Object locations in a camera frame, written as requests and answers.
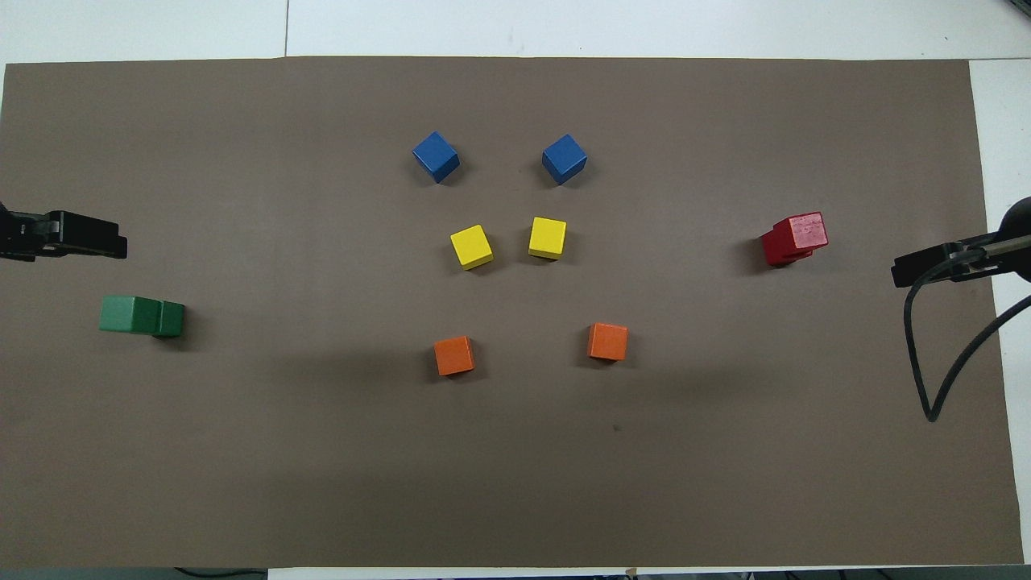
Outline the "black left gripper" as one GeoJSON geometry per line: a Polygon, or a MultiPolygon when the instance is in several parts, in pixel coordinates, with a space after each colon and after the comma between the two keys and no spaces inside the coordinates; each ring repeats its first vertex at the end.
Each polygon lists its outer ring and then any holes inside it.
{"type": "MultiPolygon", "coordinates": [[[[126,238],[119,224],[73,212],[49,212],[49,246],[75,255],[126,258],[126,238]]],[[[47,245],[48,217],[45,214],[1,212],[1,257],[37,260],[52,257],[47,245]]]]}

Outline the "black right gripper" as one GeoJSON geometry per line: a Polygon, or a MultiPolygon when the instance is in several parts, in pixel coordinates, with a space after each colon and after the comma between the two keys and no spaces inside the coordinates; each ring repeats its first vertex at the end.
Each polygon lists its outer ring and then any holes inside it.
{"type": "Polygon", "coordinates": [[[1017,274],[1030,280],[1030,198],[1026,197],[1006,210],[999,229],[990,234],[961,239],[958,245],[936,245],[899,255],[892,261],[892,283],[895,288],[912,287],[929,269],[959,252],[984,250],[984,255],[956,267],[950,280],[977,280],[1017,274]]]}

